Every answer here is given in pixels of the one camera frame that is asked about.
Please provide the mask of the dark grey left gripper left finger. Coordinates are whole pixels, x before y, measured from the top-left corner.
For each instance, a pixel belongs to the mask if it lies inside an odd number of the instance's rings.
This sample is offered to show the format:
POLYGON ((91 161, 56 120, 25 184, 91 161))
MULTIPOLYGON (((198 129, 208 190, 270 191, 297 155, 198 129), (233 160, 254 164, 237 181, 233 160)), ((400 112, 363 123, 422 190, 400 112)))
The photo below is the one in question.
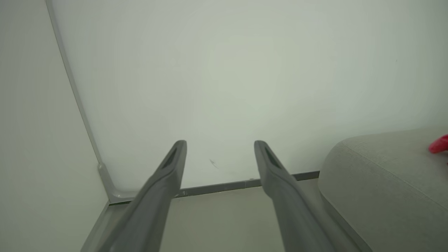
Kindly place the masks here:
POLYGON ((181 186, 187 142, 178 140, 99 245, 99 252, 158 252, 171 200, 181 186))

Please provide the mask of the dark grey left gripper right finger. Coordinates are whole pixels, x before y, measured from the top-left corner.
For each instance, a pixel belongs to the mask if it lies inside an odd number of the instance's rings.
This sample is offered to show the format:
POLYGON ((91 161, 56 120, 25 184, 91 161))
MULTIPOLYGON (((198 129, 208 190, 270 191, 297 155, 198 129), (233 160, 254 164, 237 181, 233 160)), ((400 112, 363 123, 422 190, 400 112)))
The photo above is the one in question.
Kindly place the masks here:
POLYGON ((310 210, 296 179, 267 142, 253 144, 261 185, 272 200, 286 252, 334 252, 326 231, 310 210))

